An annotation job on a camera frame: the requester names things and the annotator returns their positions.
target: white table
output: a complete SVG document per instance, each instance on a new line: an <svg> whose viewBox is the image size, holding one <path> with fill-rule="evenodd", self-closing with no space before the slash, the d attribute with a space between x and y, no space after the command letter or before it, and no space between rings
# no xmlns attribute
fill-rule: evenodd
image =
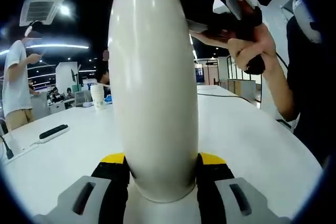
<svg viewBox="0 0 336 224"><path fill-rule="evenodd" d="M217 86L200 86L198 92L234 96ZM292 218L322 172L308 149L243 99L199 95L198 112L199 151L225 159L235 177L245 178L266 196L275 214ZM113 105L100 112L93 107L65 110L12 134L29 146L40 133L59 124L68 124L70 130L4 167L30 215L48 213L57 196L82 175L91 175L104 156L123 151ZM196 189L180 201L156 204L141 197L133 184L129 186L124 223L200 223L199 216Z"/></svg>

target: black ceiling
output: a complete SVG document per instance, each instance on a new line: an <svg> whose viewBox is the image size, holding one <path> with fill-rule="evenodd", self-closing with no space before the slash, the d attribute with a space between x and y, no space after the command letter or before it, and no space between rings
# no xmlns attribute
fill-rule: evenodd
<svg viewBox="0 0 336 224"><path fill-rule="evenodd" d="M0 29L5 27L8 22L17 20L24 0L3 0L0 12ZM70 7L71 18L57 15L50 26L45 26L44 34L51 41L70 41L67 44L87 45L89 49L76 48L48 48L43 57L43 61L57 65L60 61L67 61L71 58L82 65L81 70L94 69L97 61L102 58L102 52L106 49L108 22L113 0L65 0L65 4ZM259 0L267 5L270 0ZM227 50L206 46L193 39L194 48L199 58L210 58L212 56L227 55ZM0 41L0 51L8 48L6 40ZM0 56L0 74L3 75L4 55ZM39 76L55 72L55 67L30 70L28 76ZM82 73L85 77L92 77L89 72ZM53 77L36 78L37 83L49 81L53 83Z"/></svg>

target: finger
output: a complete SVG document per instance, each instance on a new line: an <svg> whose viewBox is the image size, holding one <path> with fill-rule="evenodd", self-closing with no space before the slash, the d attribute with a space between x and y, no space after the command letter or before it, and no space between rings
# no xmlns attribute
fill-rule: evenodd
<svg viewBox="0 0 336 224"><path fill-rule="evenodd" d="M241 70L247 70L247 64L250 60L262 53L262 46L259 43L253 43L244 48L236 58L236 63Z"/></svg>
<svg viewBox="0 0 336 224"><path fill-rule="evenodd" d="M231 38L227 42L229 53L234 59L236 59L239 56L240 52L244 48L249 47L252 44L253 42L251 41L235 39L235 38Z"/></svg>

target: black cable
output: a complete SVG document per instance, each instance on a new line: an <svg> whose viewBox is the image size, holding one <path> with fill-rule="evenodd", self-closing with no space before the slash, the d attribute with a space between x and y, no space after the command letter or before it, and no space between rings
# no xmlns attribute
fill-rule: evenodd
<svg viewBox="0 0 336 224"><path fill-rule="evenodd" d="M288 66L287 66L287 64L285 63L285 61L280 57L280 55L279 55L277 52L275 52L275 53L277 54L277 56L278 56L278 58L280 59L280 61L282 62L282 64L284 64L285 67L286 67L287 70L288 70Z"/></svg>
<svg viewBox="0 0 336 224"><path fill-rule="evenodd" d="M200 94L200 93L197 93L199 95L205 95L207 97L235 97L235 98L242 98L243 100L251 103L249 100L245 99L244 97L239 97L239 96L235 96L235 95L216 95L216 94Z"/></svg>

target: black shirt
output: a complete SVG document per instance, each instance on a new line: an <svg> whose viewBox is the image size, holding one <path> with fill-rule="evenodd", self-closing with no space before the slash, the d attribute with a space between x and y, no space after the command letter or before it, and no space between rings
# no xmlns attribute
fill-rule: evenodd
<svg viewBox="0 0 336 224"><path fill-rule="evenodd" d="M311 42L295 17L287 24L289 66L287 82L293 92L295 114L300 113L294 135L310 150L320 164L334 147L332 125L334 102L330 83L332 69L321 44Z"/></svg>
<svg viewBox="0 0 336 224"><path fill-rule="evenodd" d="M106 98L109 94L111 94L111 89L105 86L103 88L104 88L104 98Z"/></svg>

